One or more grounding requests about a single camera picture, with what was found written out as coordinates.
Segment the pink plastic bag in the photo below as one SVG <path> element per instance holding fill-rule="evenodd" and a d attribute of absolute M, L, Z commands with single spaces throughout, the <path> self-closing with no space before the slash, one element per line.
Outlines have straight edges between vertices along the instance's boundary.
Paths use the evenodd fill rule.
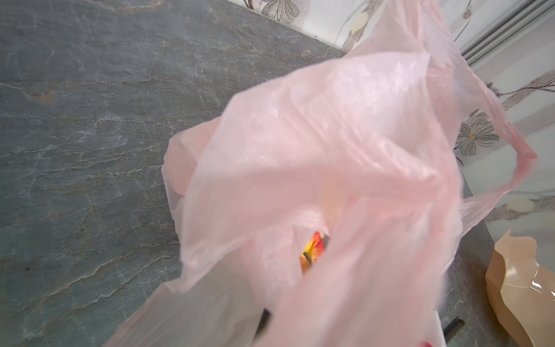
<path fill-rule="evenodd" d="M 343 58 L 171 139 L 182 274 L 108 345 L 422 346 L 460 240 L 536 159 L 439 4 L 390 1 Z"/>

